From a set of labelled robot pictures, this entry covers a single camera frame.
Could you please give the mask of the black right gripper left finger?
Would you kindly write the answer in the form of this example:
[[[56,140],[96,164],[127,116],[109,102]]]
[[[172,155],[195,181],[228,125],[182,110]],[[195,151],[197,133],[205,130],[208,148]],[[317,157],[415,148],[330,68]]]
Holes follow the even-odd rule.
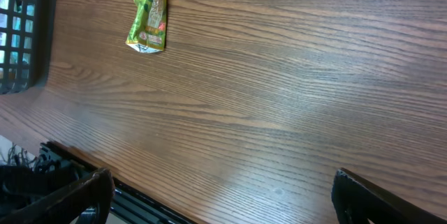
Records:
[[[84,179],[60,188],[41,200],[1,219],[2,224],[105,223],[115,185],[111,172],[99,168]]]

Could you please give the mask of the green snack pouch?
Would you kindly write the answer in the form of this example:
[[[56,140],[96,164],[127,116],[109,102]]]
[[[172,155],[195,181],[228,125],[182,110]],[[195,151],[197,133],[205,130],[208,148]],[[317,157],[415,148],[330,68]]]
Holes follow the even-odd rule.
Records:
[[[164,51],[167,27],[167,0],[133,0],[137,13],[126,44],[140,53]]]

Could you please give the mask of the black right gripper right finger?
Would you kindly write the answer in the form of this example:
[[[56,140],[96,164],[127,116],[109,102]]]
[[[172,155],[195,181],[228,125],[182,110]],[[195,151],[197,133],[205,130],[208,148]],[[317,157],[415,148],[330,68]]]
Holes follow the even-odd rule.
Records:
[[[340,223],[446,224],[446,220],[345,168],[336,171],[331,200]]]

